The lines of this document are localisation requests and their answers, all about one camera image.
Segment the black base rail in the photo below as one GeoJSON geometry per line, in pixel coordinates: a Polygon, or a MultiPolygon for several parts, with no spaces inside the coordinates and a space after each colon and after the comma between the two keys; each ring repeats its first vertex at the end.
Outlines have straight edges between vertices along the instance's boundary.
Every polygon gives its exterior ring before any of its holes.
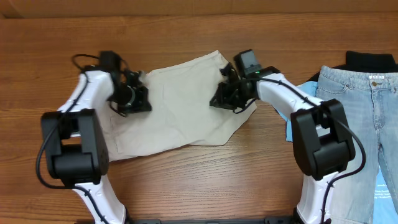
{"type": "Polygon", "coordinates": [[[293,217],[265,217],[260,219],[217,219],[217,220],[133,220],[133,224],[293,224],[293,217]]]}

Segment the beige cotton shorts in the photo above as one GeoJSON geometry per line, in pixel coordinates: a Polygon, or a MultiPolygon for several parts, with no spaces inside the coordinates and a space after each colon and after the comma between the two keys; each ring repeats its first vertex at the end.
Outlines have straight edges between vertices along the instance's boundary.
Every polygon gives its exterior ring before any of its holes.
{"type": "Polygon", "coordinates": [[[151,111],[122,117],[105,104],[99,111],[109,159],[149,156],[184,145],[222,146],[256,110],[235,114],[210,106],[227,60],[214,51],[191,61],[153,70],[142,79],[151,111]]]}

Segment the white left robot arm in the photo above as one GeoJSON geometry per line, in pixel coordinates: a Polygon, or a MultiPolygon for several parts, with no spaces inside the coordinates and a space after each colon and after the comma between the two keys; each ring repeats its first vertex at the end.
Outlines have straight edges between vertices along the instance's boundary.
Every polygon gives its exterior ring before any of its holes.
{"type": "Polygon", "coordinates": [[[101,51],[94,65],[74,65],[80,71],[78,85],[57,111],[41,117],[43,143],[39,149],[35,173],[39,182],[42,158],[53,179],[62,182],[59,190],[73,190],[84,201],[94,223],[132,223],[127,208],[118,200],[107,173],[109,154],[98,111],[108,105],[116,114],[151,111],[148,89],[141,82],[142,71],[132,71],[113,51],[101,51]]]}

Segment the light blue denim jeans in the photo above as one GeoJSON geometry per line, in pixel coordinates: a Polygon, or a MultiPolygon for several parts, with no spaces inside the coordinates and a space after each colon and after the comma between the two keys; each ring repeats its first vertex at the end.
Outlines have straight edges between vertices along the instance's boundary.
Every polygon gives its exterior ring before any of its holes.
{"type": "Polygon", "coordinates": [[[397,73],[364,73],[323,66],[316,96],[343,104],[349,128],[363,144],[338,180],[330,205],[332,223],[372,223],[376,177],[382,173],[397,204],[397,73]]]}

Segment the black garment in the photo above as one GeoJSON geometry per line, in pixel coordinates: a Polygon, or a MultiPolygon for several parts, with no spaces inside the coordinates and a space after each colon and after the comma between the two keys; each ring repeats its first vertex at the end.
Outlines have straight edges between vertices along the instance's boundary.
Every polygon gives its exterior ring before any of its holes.
{"type": "Polygon", "coordinates": [[[345,64],[335,69],[367,73],[397,73],[397,64],[392,54],[346,52],[345,64]]]}

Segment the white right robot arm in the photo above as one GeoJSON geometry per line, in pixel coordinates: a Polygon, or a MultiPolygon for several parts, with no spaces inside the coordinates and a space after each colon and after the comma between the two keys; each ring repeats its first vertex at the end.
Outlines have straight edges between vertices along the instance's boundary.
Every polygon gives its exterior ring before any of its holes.
{"type": "Polygon", "coordinates": [[[265,223],[331,223],[334,184],[356,155],[343,105],[306,94],[275,67],[262,67],[252,50],[237,54],[220,73],[210,106],[239,114],[261,100],[291,122],[294,157],[303,172],[301,198],[291,216],[265,223]]]}

